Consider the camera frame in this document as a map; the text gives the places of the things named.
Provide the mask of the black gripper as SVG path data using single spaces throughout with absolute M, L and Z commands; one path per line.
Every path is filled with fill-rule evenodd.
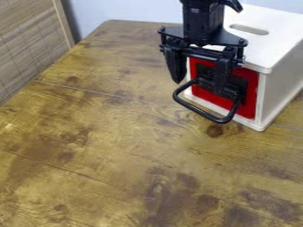
M 236 89 L 228 83 L 231 64 L 240 67 L 245 62 L 244 48 L 248 41 L 220 28 L 209 39 L 191 40 L 184 37 L 183 27 L 161 27 L 160 50 L 171 78 L 180 83 L 187 74 L 187 57 L 215 61 L 213 66 L 196 64 L 199 86 L 219 96 L 235 96 Z

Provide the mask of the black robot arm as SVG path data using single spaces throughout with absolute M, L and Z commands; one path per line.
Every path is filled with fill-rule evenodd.
M 224 30 L 224 8 L 243 10 L 237 0 L 180 0 L 183 24 L 161 27 L 160 51 L 172 80 L 180 83 L 187 73 L 187 59 L 215 62 L 213 93 L 221 93 L 233 69 L 244 63 L 247 40 Z

